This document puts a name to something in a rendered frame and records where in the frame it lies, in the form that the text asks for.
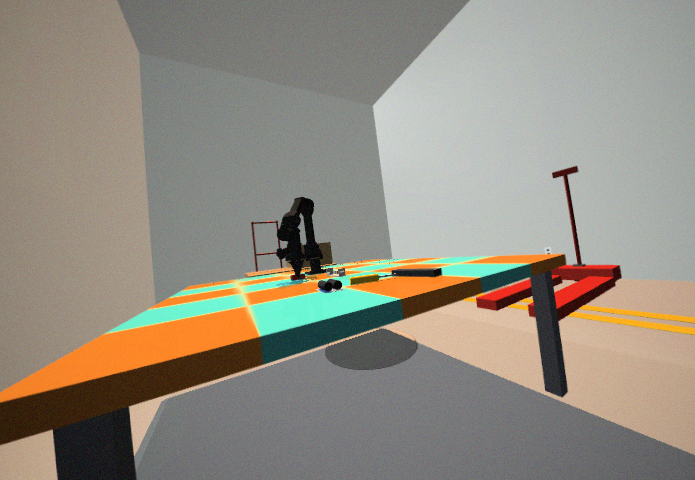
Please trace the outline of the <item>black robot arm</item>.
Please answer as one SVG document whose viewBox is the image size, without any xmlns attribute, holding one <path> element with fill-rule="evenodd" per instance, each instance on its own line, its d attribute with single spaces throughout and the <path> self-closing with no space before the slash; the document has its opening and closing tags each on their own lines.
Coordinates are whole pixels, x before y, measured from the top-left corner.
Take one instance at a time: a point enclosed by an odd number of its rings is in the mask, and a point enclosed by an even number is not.
<svg viewBox="0 0 695 480">
<path fill-rule="evenodd" d="M 319 271 L 321 269 L 320 259 L 323 259 L 322 252 L 319 245 L 315 241 L 312 214 L 314 212 L 314 202 L 311 199 L 305 197 L 298 197 L 294 199 L 294 203 L 288 213 L 286 213 L 280 225 L 280 229 L 277 231 L 277 238 L 281 241 L 300 241 L 300 225 L 301 218 L 300 213 L 303 215 L 305 233 L 306 233 L 306 245 L 304 245 L 304 255 L 306 261 L 310 261 L 311 271 Z M 285 258 L 287 254 L 291 254 L 290 248 L 287 247 L 282 249 L 278 248 L 276 256 L 279 259 Z M 319 257 L 319 258 L 316 258 Z M 310 259 L 315 258 L 315 259 Z M 311 272 L 310 271 L 310 272 Z"/>
</svg>

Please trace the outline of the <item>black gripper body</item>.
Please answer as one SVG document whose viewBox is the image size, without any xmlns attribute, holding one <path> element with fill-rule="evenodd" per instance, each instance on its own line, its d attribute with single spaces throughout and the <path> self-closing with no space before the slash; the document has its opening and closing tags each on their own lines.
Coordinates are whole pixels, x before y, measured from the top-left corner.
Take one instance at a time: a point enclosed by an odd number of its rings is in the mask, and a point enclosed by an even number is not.
<svg viewBox="0 0 695 480">
<path fill-rule="evenodd" d="M 285 261 L 298 261 L 305 258 L 301 250 L 301 241 L 288 242 L 291 254 L 285 256 Z"/>
</svg>

